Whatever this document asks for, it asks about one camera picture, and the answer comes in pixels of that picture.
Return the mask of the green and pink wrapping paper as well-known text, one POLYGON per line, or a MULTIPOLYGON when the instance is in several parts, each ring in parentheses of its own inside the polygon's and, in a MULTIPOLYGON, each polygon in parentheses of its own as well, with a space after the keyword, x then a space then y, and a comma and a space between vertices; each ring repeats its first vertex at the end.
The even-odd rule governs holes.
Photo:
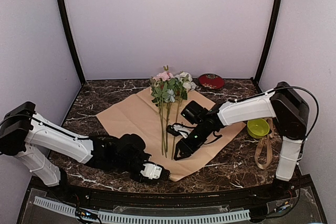
POLYGON ((215 134, 211 134, 206 145, 201 146, 191 157, 175 161, 171 158, 172 145, 181 137, 168 134, 168 152, 163 154, 162 136, 165 133, 161 127, 175 122, 191 127, 192 125, 177 113, 192 100, 207 109, 210 109, 214 102, 197 91, 191 91, 187 100, 181 105, 173 103, 170 115, 161 118, 152 100, 151 89, 146 88, 98 113, 97 118, 109 135, 120 138, 124 134, 137 134, 141 137, 145 142, 145 152, 151 154, 150 161, 168 169, 171 173, 170 179, 174 182, 203 168, 246 126, 243 122, 227 126, 219 131, 219 140, 215 139, 215 134))

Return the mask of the blue fake flower stem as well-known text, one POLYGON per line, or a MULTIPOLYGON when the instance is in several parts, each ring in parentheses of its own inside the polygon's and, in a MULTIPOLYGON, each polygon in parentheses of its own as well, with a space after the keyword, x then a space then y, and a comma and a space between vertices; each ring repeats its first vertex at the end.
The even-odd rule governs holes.
POLYGON ((168 152, 168 132, 167 132, 167 127, 169 124, 169 116, 170 116, 170 111, 171 111, 171 106, 172 103, 175 102, 175 94, 174 91, 172 89, 167 90, 167 99, 165 100, 166 102, 166 126, 165 126, 165 148, 164 148, 164 153, 165 153, 165 157, 167 157, 167 152, 168 152))

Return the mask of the white fake flower stem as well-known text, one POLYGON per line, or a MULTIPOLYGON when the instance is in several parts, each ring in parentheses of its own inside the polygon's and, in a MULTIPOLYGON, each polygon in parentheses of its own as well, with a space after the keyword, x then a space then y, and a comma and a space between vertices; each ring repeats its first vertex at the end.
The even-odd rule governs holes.
POLYGON ((172 125, 172 129, 175 129, 174 127, 177 126, 177 118, 182 102, 183 100, 187 100, 190 91, 195 90, 196 84, 193 82, 192 75, 183 71, 169 80, 169 87, 171 104, 177 104, 175 123, 172 125))

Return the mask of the pink rose fake flower stem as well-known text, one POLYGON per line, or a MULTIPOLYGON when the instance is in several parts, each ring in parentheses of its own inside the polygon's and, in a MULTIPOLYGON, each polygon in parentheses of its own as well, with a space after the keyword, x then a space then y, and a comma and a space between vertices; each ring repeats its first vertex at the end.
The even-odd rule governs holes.
MULTIPOLYGON (((167 90, 170 89, 169 87, 169 80, 173 77, 173 75, 169 72, 169 67, 168 66, 164 66, 163 67, 164 71, 161 72, 161 73, 158 73, 156 76, 154 76, 155 78, 162 78, 164 81, 167 81, 167 90)), ((166 109, 166 102, 164 102, 164 129, 165 129, 165 126, 166 126, 166 112, 167 112, 167 109, 166 109)))

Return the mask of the lime green plastic bowl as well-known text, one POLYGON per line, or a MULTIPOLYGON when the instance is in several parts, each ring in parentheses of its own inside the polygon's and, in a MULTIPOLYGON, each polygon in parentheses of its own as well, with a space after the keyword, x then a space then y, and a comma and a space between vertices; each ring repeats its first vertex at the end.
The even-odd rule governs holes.
POLYGON ((269 131, 270 126, 264 119, 254 119, 247 122, 247 132, 255 139, 263 138, 268 135, 269 131))

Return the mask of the pale pink fake flower stem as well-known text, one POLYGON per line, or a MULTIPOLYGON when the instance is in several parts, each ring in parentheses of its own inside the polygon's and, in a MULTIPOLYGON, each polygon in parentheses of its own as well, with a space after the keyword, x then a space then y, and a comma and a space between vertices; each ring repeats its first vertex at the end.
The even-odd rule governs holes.
POLYGON ((151 82, 151 96, 153 97, 152 103, 154 103, 159 110, 160 125, 161 125, 161 152, 162 155, 167 157, 167 149, 165 142, 165 129, 164 129, 164 102, 167 92, 167 81, 162 78, 152 77, 151 82))

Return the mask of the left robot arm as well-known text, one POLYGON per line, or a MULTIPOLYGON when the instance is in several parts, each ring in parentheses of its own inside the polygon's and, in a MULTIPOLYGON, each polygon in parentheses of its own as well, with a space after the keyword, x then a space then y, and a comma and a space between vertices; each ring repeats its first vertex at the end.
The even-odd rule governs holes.
POLYGON ((109 171, 117 168, 140 183, 166 179, 169 172, 150 161, 145 142, 136 134, 121 138, 110 135, 84 136, 65 130, 35 111, 35 104, 25 102, 1 121, 1 154, 20 160, 63 201, 74 197, 67 184, 66 172, 51 163, 39 146, 66 155, 86 166, 109 171))

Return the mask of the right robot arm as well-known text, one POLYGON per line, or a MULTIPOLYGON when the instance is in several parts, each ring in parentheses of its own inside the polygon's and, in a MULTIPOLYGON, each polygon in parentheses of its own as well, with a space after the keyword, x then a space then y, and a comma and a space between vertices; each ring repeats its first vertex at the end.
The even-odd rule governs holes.
POLYGON ((192 124, 192 131, 188 132, 187 126, 178 123, 168 126, 170 134, 182 136, 175 146, 174 160, 189 158, 210 135, 227 126, 257 119, 275 119, 282 147, 276 170, 277 181, 268 187, 268 195, 273 200, 280 199, 288 191, 287 182, 292 179, 295 167, 302 158, 304 144, 314 128, 308 125, 309 105, 298 91, 312 94, 302 87, 280 82, 264 93, 215 104, 209 110, 196 101, 189 102, 181 116, 192 124))

